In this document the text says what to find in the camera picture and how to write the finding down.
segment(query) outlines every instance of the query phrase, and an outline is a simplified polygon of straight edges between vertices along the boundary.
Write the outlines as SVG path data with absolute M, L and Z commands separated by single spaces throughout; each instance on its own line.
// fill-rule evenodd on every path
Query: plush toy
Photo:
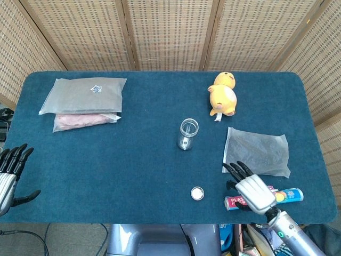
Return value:
M 217 114 L 215 121 L 222 118 L 222 114 L 233 116 L 236 113 L 237 97 L 232 90 L 236 85 L 234 76 L 229 72 L 221 72 L 207 90 L 210 92 L 209 100 L 212 110 L 211 116 Z

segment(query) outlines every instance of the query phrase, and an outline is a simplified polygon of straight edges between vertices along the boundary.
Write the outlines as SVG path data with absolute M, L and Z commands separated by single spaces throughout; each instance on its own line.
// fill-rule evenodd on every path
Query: wicker screen panel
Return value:
M 341 0 L 331 2 L 281 70 L 300 75 L 316 123 L 341 110 Z
M 22 0 L 69 70 L 131 70 L 114 0 Z
M 129 0 L 141 70 L 199 70 L 213 0 Z
M 14 109 L 26 76 L 63 70 L 13 0 L 0 0 L 0 95 Z
M 226 0 L 205 69 L 268 70 L 314 2 Z
M 318 138 L 334 194 L 341 205 L 341 120 L 319 131 Z

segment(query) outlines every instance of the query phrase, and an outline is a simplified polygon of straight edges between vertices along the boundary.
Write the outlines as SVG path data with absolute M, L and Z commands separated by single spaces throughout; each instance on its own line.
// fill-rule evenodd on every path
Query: clear glass bottle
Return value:
M 180 125 L 180 133 L 177 138 L 177 145 L 182 150 L 189 150 L 193 146 L 194 137 L 199 131 L 199 124 L 192 118 L 187 118 Z

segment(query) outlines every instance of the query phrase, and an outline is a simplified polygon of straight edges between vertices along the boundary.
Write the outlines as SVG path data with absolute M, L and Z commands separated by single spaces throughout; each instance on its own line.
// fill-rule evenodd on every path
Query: robotic arm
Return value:
M 297 256 L 324 256 L 325 254 L 310 240 L 301 230 L 298 224 L 287 214 L 276 206 L 276 198 L 263 182 L 263 180 L 252 173 L 242 162 L 223 166 L 231 173 L 237 183 L 228 181 L 226 185 L 235 188 L 247 202 L 247 206 L 236 203 L 242 210 L 253 212 L 267 217 L 267 222 L 283 242 Z
M 40 194 L 40 190 L 36 190 L 29 196 L 14 198 L 14 191 L 25 162 L 34 150 L 29 148 L 24 152 L 26 147 L 27 144 L 24 144 L 0 153 L 0 216 L 7 213 L 10 207 L 28 203 Z

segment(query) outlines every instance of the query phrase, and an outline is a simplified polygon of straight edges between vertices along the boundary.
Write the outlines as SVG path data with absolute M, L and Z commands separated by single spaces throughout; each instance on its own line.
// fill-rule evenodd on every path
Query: white package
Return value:
M 116 123 L 120 117 L 117 113 L 103 114 L 56 114 L 54 119 L 53 132 L 72 130 L 97 124 Z
M 122 112 L 122 89 L 127 79 L 92 77 L 56 79 L 39 114 Z
M 273 136 L 244 132 L 229 127 L 224 163 L 242 161 L 254 174 L 290 176 L 289 147 L 285 135 Z

